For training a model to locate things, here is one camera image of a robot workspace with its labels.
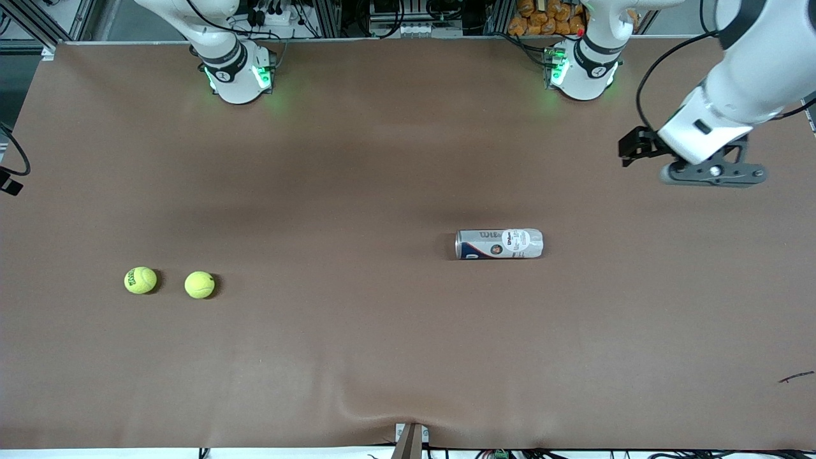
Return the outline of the black electronics unit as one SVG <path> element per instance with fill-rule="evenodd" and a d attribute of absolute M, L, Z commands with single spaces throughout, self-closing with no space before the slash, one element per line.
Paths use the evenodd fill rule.
<path fill-rule="evenodd" d="M 364 0 L 361 7 L 372 22 L 458 20 L 464 9 L 465 0 Z"/>

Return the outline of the clear tennis ball can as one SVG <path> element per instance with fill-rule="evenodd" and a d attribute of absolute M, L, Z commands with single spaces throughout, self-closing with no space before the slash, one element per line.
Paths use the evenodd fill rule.
<path fill-rule="evenodd" d="M 458 259 L 533 259 L 544 248 L 543 234 L 533 228 L 466 229 L 455 237 Z"/>

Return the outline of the yellow tennis ball black print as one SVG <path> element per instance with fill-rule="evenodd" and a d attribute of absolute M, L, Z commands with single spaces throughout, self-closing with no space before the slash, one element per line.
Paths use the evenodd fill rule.
<path fill-rule="evenodd" d="M 131 268 L 124 276 L 125 289 L 136 295 L 151 293 L 155 290 L 157 283 L 157 274 L 146 266 Z"/>

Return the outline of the plain yellow tennis ball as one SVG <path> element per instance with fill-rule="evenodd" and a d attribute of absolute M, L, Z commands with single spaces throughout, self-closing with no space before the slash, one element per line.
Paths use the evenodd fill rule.
<path fill-rule="evenodd" d="M 215 291 L 215 279 L 212 274 L 202 271 L 190 273 L 184 281 L 184 290 L 193 299 L 204 299 Z"/>

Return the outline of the white terminal block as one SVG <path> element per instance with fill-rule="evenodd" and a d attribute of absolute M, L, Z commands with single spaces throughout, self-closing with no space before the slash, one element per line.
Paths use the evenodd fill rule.
<path fill-rule="evenodd" d="M 408 22 L 397 34 L 400 38 L 456 38 L 464 32 L 460 22 Z"/>

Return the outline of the white power strip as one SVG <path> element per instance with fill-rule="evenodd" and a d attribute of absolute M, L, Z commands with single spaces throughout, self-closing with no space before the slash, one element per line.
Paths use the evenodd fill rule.
<path fill-rule="evenodd" d="M 298 18 L 291 3 L 273 2 L 265 6 L 256 5 L 247 13 L 251 27 L 292 27 Z"/>

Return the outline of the pile of orange packets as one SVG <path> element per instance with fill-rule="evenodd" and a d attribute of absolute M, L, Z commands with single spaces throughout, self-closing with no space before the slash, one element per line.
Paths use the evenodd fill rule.
<path fill-rule="evenodd" d="M 647 0 L 516 0 L 507 28 L 513 36 L 557 35 L 627 41 L 636 31 L 638 8 Z"/>

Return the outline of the brown table cover sheet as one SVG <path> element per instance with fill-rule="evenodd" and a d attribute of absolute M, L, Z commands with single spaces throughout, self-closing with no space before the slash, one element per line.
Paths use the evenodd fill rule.
<path fill-rule="evenodd" d="M 621 168 L 672 44 L 633 41 L 575 103 L 499 39 L 294 43 L 242 106 L 182 45 L 59 47 L 0 197 L 0 448 L 416 421 L 449 448 L 816 449 L 816 136 L 755 129 L 749 189 Z M 457 258 L 458 231 L 513 228 L 542 256 Z"/>

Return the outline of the grey metal bracket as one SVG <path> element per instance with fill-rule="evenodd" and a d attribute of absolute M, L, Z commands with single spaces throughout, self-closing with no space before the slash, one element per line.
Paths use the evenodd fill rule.
<path fill-rule="evenodd" d="M 428 427 L 419 423 L 396 424 L 395 442 L 391 459 L 423 459 L 423 451 L 430 442 Z"/>

